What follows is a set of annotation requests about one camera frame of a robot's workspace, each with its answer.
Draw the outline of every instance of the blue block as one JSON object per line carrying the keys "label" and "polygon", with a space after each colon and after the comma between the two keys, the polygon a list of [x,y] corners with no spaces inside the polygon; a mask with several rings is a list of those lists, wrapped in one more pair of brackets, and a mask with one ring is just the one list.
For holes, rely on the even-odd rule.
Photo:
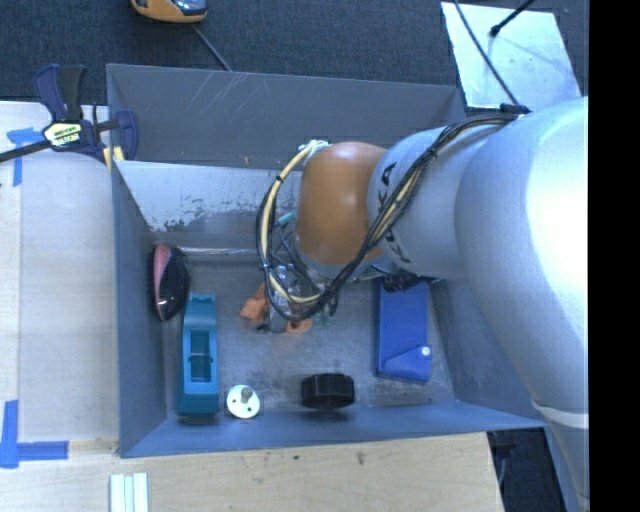
{"label": "blue block", "polygon": [[426,282],[388,292],[378,282],[378,351],[380,377],[426,383],[431,377],[427,339]]}
{"label": "blue block", "polygon": [[182,365],[177,413],[212,415],[219,411],[218,343],[215,295],[189,294],[182,326]]}

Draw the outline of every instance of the cable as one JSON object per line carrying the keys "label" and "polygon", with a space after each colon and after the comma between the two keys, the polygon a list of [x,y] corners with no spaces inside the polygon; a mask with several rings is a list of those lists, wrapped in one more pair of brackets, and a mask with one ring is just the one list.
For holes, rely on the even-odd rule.
{"label": "cable", "polygon": [[[409,167],[400,183],[394,188],[389,199],[381,206],[356,257],[340,270],[324,290],[321,291],[314,284],[315,293],[307,297],[299,297],[289,293],[274,271],[274,257],[271,251],[271,234],[278,190],[291,170],[307,157],[311,151],[317,149],[321,143],[319,141],[311,141],[300,149],[274,180],[262,200],[256,217],[256,248],[261,269],[265,276],[266,293],[274,309],[282,317],[290,321],[301,321],[320,311],[328,312],[329,316],[333,316],[338,306],[340,290],[365,257],[378,245],[380,240],[393,228],[409,208],[431,161],[437,158],[438,154],[462,133],[477,126],[505,125],[518,117],[520,117],[520,114],[517,113],[478,115],[445,127],[436,141]],[[277,297],[284,299],[288,303],[288,311],[278,304]]]}
{"label": "cable", "polygon": [[207,48],[211,50],[211,53],[213,53],[216,56],[220,64],[222,64],[222,67],[226,71],[231,71],[229,64],[227,64],[227,62],[222,58],[222,55],[220,55],[220,52],[218,52],[218,50],[215,49],[215,47],[209,42],[209,40],[205,37],[202,31],[198,27],[196,27],[194,24],[192,24],[191,27],[193,28],[193,30],[195,30],[196,34],[198,34],[198,37],[202,39],[202,41],[207,46]]}
{"label": "cable", "polygon": [[480,45],[480,42],[478,41],[478,39],[476,38],[475,34],[473,33],[473,30],[471,30],[471,26],[469,25],[469,22],[467,21],[466,16],[462,12],[462,8],[460,7],[460,4],[458,3],[458,0],[453,0],[453,3],[456,6],[458,14],[460,15],[460,19],[462,20],[462,23],[464,24],[465,28],[467,29],[467,32],[469,33],[469,37],[471,37],[471,40],[476,45],[476,48],[480,52],[480,55],[482,55],[482,58],[486,62],[487,66],[489,66],[489,69],[493,73],[493,76],[495,76],[496,80],[500,83],[500,86],[502,87],[504,92],[507,94],[507,96],[509,96],[509,98],[511,99],[511,101],[513,102],[514,105],[517,105],[517,106],[521,107],[523,110],[526,110],[526,112],[530,112],[530,110],[527,107],[522,105],[517,100],[517,98],[513,95],[513,93],[511,92],[511,90],[507,86],[507,84],[504,82],[504,80],[502,79],[502,77],[498,73],[498,70],[493,66],[491,60],[489,59],[489,56],[486,54],[486,52],[484,51],[484,49]]}
{"label": "cable", "polygon": [[489,31],[489,34],[491,35],[491,37],[496,37],[500,33],[500,31],[507,25],[507,23],[510,23],[511,20],[514,19],[516,16],[519,16],[522,11],[524,11],[527,7],[529,7],[535,1],[536,0],[527,0],[524,4],[522,4],[515,11],[509,14],[509,16],[503,19],[500,23],[491,27],[491,30]]}

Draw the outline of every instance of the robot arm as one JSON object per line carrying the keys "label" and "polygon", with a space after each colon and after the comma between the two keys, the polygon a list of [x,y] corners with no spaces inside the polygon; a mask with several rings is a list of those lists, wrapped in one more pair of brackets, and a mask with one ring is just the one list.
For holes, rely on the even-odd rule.
{"label": "robot arm", "polygon": [[[470,118],[388,151],[319,149],[305,165],[291,235],[297,274],[289,284],[298,274],[309,283],[299,297],[269,273],[264,231],[258,241],[270,297],[280,293],[288,304],[280,311],[294,317],[334,314],[340,287],[367,272],[468,280],[548,420],[585,510],[587,116],[581,98]],[[270,208],[260,215],[265,230],[274,224]]]}

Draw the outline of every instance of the orange object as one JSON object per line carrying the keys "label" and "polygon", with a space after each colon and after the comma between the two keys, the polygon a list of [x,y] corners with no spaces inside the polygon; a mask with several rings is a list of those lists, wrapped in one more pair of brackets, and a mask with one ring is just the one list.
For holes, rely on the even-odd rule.
{"label": "orange object", "polygon": [[287,326],[284,330],[289,334],[302,334],[303,332],[307,332],[311,329],[312,324],[313,320],[311,320],[311,318],[305,318],[300,322],[287,322]]}
{"label": "orange object", "polygon": [[[240,310],[240,316],[248,318],[254,324],[261,324],[264,322],[264,317],[269,313],[269,300],[265,292],[265,284],[262,282],[258,287],[258,291],[253,297],[249,297]],[[289,334],[302,334],[307,332],[313,321],[311,318],[306,318],[300,322],[287,322],[285,332]]]}
{"label": "orange object", "polygon": [[248,318],[254,324],[260,324],[264,321],[264,317],[268,312],[269,301],[265,295],[265,285],[263,282],[255,295],[247,299],[244,303],[240,311],[240,316]]}
{"label": "orange object", "polygon": [[[339,142],[307,163],[298,198],[296,243],[323,265],[353,260],[369,231],[367,193],[385,149],[364,142]],[[365,260],[380,254],[372,251]]]}
{"label": "orange object", "polygon": [[130,0],[143,16],[168,23],[196,23],[207,15],[207,8],[181,9],[171,0]]}

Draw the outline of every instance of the yellow clamp label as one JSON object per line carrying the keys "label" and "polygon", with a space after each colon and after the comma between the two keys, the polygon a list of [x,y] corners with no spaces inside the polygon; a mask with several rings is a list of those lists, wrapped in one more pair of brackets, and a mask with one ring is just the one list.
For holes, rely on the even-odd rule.
{"label": "yellow clamp label", "polygon": [[79,141],[81,132],[79,124],[55,123],[44,131],[44,136],[52,146],[64,146]]}

